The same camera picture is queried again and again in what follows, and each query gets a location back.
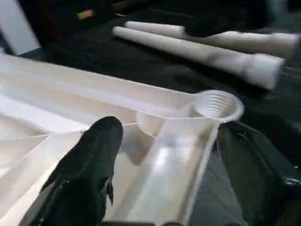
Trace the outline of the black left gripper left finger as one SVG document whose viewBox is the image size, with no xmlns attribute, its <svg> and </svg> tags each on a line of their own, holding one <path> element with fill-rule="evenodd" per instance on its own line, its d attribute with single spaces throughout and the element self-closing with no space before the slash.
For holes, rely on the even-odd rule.
<svg viewBox="0 0 301 226">
<path fill-rule="evenodd" d="M 97 120 L 59 161 L 21 226 L 95 226 L 113 201 L 114 164 L 123 138 L 116 117 Z"/>
</svg>

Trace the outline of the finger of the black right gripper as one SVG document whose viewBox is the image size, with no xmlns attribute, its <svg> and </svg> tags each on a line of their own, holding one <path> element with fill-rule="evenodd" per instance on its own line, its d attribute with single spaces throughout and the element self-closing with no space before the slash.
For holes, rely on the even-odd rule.
<svg viewBox="0 0 301 226">
<path fill-rule="evenodd" d="M 265 0 L 202 0 L 196 7 L 197 14 L 185 24 L 185 32 L 194 37 L 247 32 L 269 21 Z"/>
</svg>

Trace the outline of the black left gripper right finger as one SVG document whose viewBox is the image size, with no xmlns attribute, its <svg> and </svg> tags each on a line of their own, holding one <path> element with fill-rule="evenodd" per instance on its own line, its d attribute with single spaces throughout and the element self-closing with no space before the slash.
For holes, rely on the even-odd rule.
<svg viewBox="0 0 301 226">
<path fill-rule="evenodd" d="M 216 148 L 249 225 L 301 224 L 301 174 L 264 134 L 228 122 L 219 127 Z"/>
</svg>

